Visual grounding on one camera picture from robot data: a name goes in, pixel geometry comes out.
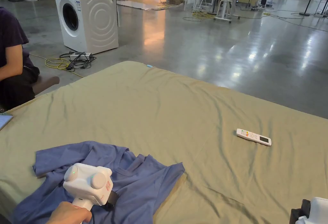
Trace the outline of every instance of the sneaker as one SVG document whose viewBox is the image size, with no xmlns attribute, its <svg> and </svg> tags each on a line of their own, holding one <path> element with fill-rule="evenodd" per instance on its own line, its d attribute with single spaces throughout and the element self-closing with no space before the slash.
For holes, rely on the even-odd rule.
<svg viewBox="0 0 328 224">
<path fill-rule="evenodd" d="M 259 11 L 264 11 L 264 9 L 265 9 L 265 5 L 258 6 Z"/>
</svg>

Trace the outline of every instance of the washing machine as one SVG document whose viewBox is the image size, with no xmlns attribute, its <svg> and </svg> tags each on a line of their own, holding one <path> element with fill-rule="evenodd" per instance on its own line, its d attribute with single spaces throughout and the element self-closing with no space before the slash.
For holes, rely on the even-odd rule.
<svg viewBox="0 0 328 224">
<path fill-rule="evenodd" d="M 56 0 L 64 45 L 77 52 L 119 47 L 116 0 Z"/>
</svg>

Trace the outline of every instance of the remote control display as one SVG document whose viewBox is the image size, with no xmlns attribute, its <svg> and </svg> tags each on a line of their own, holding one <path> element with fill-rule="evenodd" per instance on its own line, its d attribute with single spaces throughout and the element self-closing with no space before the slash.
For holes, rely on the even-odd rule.
<svg viewBox="0 0 328 224">
<path fill-rule="evenodd" d="M 263 138 L 262 136 L 260 136 L 260 140 L 269 143 L 269 140 L 267 138 Z"/>
</svg>

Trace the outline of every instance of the tablet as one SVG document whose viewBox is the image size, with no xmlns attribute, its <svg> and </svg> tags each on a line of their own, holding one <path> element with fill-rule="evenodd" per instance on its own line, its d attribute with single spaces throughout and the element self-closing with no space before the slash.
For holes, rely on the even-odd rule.
<svg viewBox="0 0 328 224">
<path fill-rule="evenodd" d="M 13 116 L 10 115 L 0 115 L 0 130 L 10 122 Z"/>
</svg>

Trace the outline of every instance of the blue t-shirt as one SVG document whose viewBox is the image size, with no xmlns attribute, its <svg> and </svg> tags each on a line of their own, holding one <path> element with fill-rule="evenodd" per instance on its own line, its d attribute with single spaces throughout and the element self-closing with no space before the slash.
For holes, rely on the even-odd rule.
<svg viewBox="0 0 328 224">
<path fill-rule="evenodd" d="M 37 176 L 46 174 L 46 180 L 15 208 L 12 223 L 46 223 L 60 202 L 72 202 L 63 181 L 66 170 L 77 162 L 110 168 L 113 191 L 119 195 L 110 212 L 93 206 L 90 224 L 152 223 L 155 211 L 185 171 L 182 163 L 167 167 L 151 155 L 136 157 L 126 147 L 95 141 L 38 151 L 33 169 Z"/>
</svg>

